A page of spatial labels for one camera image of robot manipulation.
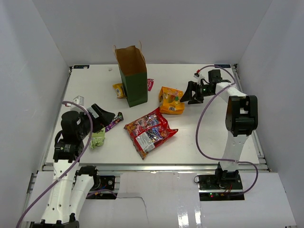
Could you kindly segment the orange snack pack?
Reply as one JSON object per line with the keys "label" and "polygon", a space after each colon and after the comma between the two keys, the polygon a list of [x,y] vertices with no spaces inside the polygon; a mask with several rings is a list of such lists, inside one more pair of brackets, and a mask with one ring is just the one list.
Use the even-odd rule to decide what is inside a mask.
{"label": "orange snack pack", "polygon": [[169,87],[161,87],[159,93],[159,109],[162,114],[180,115],[185,109],[185,104],[181,102],[183,92]]}

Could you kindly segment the small yellow snack packet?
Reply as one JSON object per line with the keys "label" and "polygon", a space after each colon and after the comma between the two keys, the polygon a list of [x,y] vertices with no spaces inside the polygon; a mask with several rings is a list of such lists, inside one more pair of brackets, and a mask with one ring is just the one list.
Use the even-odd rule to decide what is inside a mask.
{"label": "small yellow snack packet", "polygon": [[118,99],[126,98],[122,83],[114,84],[112,87],[115,90]]}

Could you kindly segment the large red candy bag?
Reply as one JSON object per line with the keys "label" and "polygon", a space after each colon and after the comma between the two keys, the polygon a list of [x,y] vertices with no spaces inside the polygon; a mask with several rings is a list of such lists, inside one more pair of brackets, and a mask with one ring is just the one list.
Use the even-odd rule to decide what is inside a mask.
{"label": "large red candy bag", "polygon": [[159,108],[126,124],[124,129],[143,160],[178,132],[178,129],[170,128]]}

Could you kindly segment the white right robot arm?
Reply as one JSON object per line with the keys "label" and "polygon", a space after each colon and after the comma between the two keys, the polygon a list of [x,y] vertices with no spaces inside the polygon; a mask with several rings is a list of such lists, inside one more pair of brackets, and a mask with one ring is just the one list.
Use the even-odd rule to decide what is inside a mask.
{"label": "white right robot arm", "polygon": [[225,126],[228,137],[222,158],[217,159],[215,185],[226,189],[239,177],[240,156],[248,137],[258,126],[257,97],[246,95],[235,87],[235,80],[223,79],[220,68],[210,70],[208,79],[197,71],[197,82],[189,81],[181,102],[201,104],[206,96],[211,100],[220,97],[227,103]]}

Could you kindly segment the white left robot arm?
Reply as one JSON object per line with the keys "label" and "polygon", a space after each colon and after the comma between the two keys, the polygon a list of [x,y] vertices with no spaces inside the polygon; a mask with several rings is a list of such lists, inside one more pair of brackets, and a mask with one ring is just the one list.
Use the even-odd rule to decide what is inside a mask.
{"label": "white left robot arm", "polygon": [[114,119],[115,114],[97,104],[79,111],[71,110],[61,116],[61,131],[57,133],[53,154],[53,182],[45,192],[50,196],[39,223],[32,228],[77,228],[78,216],[90,190],[100,185],[95,166],[79,168],[79,161],[89,146],[83,140]]}

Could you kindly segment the brown and green paper bag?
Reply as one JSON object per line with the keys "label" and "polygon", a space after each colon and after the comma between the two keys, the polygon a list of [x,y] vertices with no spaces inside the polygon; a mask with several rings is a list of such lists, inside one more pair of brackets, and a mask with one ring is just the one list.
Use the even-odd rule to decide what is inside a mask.
{"label": "brown and green paper bag", "polygon": [[126,48],[113,46],[117,60],[123,90],[129,107],[144,104],[148,101],[148,78],[146,61],[142,54],[142,44]]}

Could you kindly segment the purple chocolate bar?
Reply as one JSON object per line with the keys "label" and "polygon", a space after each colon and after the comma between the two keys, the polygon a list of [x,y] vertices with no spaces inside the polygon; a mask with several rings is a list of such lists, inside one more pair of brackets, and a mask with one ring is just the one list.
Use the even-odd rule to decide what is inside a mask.
{"label": "purple chocolate bar", "polygon": [[122,112],[119,112],[117,114],[117,116],[111,121],[111,123],[105,127],[105,132],[108,132],[109,130],[111,130],[113,127],[115,127],[118,123],[120,123],[123,120],[124,120],[123,114],[122,114]]}

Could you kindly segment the green snack packet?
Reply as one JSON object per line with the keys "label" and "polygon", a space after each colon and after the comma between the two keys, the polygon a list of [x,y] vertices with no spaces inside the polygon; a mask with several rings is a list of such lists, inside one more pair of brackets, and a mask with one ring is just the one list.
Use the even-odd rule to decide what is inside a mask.
{"label": "green snack packet", "polygon": [[92,133],[89,147],[91,150],[100,147],[104,144],[105,141],[105,127],[96,133]]}

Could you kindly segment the blue label right corner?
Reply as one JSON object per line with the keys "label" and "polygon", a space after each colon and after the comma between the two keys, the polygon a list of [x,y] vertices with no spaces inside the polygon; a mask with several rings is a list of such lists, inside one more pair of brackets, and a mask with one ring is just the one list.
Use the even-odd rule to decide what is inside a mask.
{"label": "blue label right corner", "polygon": [[229,64],[215,64],[215,67],[221,67],[221,68],[231,68],[231,65]]}

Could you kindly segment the blue label corner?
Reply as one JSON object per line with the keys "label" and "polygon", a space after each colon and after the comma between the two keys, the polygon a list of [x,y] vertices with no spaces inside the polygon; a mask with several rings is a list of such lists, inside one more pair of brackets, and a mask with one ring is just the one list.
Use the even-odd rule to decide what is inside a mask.
{"label": "blue label corner", "polygon": [[231,68],[231,65],[229,64],[215,64],[215,67],[221,67],[221,68]]}
{"label": "blue label corner", "polygon": [[73,69],[88,69],[89,65],[74,65]]}

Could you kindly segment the small pink snack packet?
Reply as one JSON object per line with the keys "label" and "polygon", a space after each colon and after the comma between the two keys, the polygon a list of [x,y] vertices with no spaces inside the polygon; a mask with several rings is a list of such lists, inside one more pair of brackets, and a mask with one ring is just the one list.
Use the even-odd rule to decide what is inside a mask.
{"label": "small pink snack packet", "polygon": [[153,84],[154,84],[154,80],[148,78],[148,79],[147,79],[147,88],[148,88],[148,91],[151,91],[151,89],[152,89],[152,87],[153,87]]}

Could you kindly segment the blue label left corner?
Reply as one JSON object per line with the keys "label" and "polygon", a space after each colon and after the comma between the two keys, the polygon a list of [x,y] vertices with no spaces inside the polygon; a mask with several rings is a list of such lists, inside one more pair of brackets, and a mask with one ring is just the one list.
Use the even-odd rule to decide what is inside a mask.
{"label": "blue label left corner", "polygon": [[73,69],[88,69],[89,65],[74,65]]}

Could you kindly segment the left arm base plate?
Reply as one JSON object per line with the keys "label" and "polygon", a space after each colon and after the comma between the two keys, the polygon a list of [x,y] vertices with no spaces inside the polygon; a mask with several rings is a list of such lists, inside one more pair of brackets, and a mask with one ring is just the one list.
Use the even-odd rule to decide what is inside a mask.
{"label": "left arm base plate", "polygon": [[114,190],[115,189],[115,176],[113,175],[97,175],[94,177],[93,187],[90,189],[91,191],[96,190]]}

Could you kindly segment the aluminium front rail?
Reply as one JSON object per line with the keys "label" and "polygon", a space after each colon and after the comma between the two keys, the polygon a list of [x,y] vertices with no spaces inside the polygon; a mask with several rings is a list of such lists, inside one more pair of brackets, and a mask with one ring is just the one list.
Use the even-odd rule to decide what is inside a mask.
{"label": "aluminium front rail", "polygon": [[[194,164],[194,165],[125,165],[125,164],[84,164],[79,167],[93,165],[101,171],[213,171],[217,165]],[[259,171],[267,171],[266,163],[256,165]],[[53,170],[53,165],[47,164],[42,168],[43,171]],[[254,171],[252,165],[239,165],[241,171]]]}

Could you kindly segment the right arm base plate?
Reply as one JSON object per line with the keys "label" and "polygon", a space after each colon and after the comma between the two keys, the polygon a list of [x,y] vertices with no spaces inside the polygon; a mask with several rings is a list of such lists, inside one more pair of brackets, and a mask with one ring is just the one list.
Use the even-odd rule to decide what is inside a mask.
{"label": "right arm base plate", "polygon": [[193,181],[198,185],[200,201],[245,200],[240,176],[235,181],[217,182],[215,174],[197,175]]}

